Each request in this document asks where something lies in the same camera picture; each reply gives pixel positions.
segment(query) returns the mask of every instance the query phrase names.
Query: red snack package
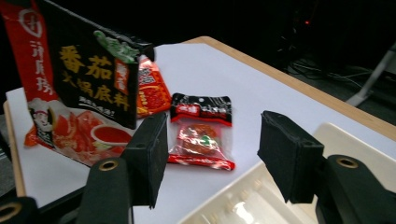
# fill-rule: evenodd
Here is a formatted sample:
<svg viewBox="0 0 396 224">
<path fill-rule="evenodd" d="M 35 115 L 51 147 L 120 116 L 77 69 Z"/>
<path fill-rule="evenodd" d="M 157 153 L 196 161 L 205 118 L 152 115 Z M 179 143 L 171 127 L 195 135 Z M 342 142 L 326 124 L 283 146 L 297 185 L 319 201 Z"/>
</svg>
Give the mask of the red snack package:
<svg viewBox="0 0 396 224">
<path fill-rule="evenodd" d="M 143 118 L 168 110 L 172 97 L 157 64 L 143 56 L 140 60 L 138 75 L 137 117 Z"/>
<path fill-rule="evenodd" d="M 174 93 L 170 109 L 176 132 L 168 162 L 233 170 L 231 157 L 232 106 L 227 96 Z"/>
<path fill-rule="evenodd" d="M 154 48 L 50 0 L 0 0 L 37 144 L 92 166 L 118 157 L 136 129 L 139 58 Z"/>
</svg>

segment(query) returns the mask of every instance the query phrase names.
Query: cartoon chef logo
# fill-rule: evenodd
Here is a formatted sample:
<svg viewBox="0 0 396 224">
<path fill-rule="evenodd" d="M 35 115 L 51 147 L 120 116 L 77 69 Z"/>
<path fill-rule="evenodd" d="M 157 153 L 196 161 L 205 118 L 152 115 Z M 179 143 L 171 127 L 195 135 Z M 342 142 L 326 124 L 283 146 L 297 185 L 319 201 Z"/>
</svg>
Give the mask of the cartoon chef logo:
<svg viewBox="0 0 396 224">
<path fill-rule="evenodd" d="M 52 115 L 48 102 L 35 98 L 28 105 L 38 137 L 52 146 Z"/>
</svg>

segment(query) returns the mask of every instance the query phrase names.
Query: white table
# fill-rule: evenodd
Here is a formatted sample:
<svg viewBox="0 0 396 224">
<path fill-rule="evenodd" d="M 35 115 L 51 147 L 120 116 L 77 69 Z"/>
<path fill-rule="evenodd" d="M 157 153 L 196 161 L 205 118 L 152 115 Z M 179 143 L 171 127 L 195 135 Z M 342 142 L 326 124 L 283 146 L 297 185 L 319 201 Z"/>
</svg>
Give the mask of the white table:
<svg viewBox="0 0 396 224">
<path fill-rule="evenodd" d="M 222 45 L 216 40 L 210 41 L 217 47 Z M 321 123 L 331 122 L 393 159 L 396 158 L 396 142 L 391 138 L 207 44 L 164 45 L 156 48 L 156 54 L 157 64 L 171 93 L 227 95 L 231 98 L 232 153 L 236 168 L 224 171 L 167 164 L 156 207 L 150 210 L 146 206 L 135 206 L 135 223 L 177 223 L 260 161 L 257 150 L 263 110 L 284 114 L 309 133 L 313 133 Z M 337 102 L 330 96 L 329 99 L 330 102 Z M 19 160 L 17 164 L 21 170 L 19 185 L 23 187 L 19 195 L 34 197 L 41 207 L 83 187 L 89 173 L 88 167 L 40 146 L 24 148 L 23 138 L 33 123 L 26 109 L 23 89 L 7 93 L 7 106 L 11 120 L 8 126 L 13 128 Z M 171 145 L 173 135 L 168 135 Z"/>
</svg>

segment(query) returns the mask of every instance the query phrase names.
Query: dark background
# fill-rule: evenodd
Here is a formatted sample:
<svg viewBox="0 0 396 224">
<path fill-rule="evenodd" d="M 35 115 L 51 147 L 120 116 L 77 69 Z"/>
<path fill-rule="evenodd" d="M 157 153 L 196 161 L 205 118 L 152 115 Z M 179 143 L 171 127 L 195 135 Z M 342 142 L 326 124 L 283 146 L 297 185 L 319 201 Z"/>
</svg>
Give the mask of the dark background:
<svg viewBox="0 0 396 224">
<path fill-rule="evenodd" d="M 280 70 L 305 54 L 327 70 L 348 64 L 374 69 L 396 40 L 394 0 L 54 2 L 155 46 L 209 35 Z M 4 92 L 21 83 L 3 21 L 0 60 L 4 102 Z"/>
</svg>

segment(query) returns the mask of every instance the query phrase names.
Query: small red packet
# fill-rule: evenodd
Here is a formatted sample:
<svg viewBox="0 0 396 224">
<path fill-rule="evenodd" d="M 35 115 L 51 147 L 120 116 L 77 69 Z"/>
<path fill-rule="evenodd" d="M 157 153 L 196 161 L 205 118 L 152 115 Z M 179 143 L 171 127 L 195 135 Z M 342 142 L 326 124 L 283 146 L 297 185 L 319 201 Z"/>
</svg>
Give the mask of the small red packet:
<svg viewBox="0 0 396 224">
<path fill-rule="evenodd" d="M 228 96 L 174 93 L 170 109 L 176 133 L 168 162 L 233 170 L 232 105 Z"/>
<path fill-rule="evenodd" d="M 168 110 L 171 106 L 172 96 L 163 81 L 157 64 L 142 56 L 138 78 L 137 117 L 140 119 Z"/>
</svg>

